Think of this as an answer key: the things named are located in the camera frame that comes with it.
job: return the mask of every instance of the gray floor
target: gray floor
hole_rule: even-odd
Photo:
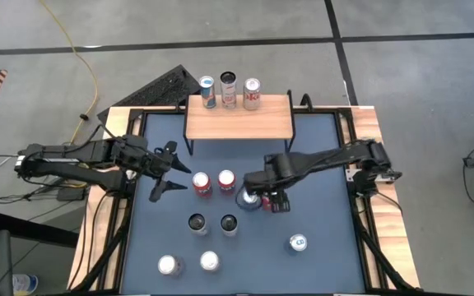
[[[221,39],[330,37],[323,1],[48,0],[76,45]],[[474,1],[334,0],[342,36],[474,32]],[[0,0],[0,49],[67,46],[35,0]],[[474,294],[474,205],[462,186],[461,158],[474,147],[474,39],[344,44],[360,104],[375,105],[420,277],[427,290]],[[85,53],[100,84],[98,110],[182,63],[195,77],[224,70],[256,76],[263,91],[315,104],[348,104],[333,44]],[[71,54],[0,56],[9,71],[0,91],[0,153],[62,143],[91,102],[86,69]],[[80,141],[94,127],[86,124]],[[474,171],[469,172],[474,196]],[[31,187],[11,162],[0,168],[0,196]],[[28,219],[56,201],[17,202],[0,211]],[[81,203],[38,219],[77,227]],[[14,241],[13,256],[26,252]],[[17,268],[40,276],[40,292],[63,290],[72,250],[40,246]]]

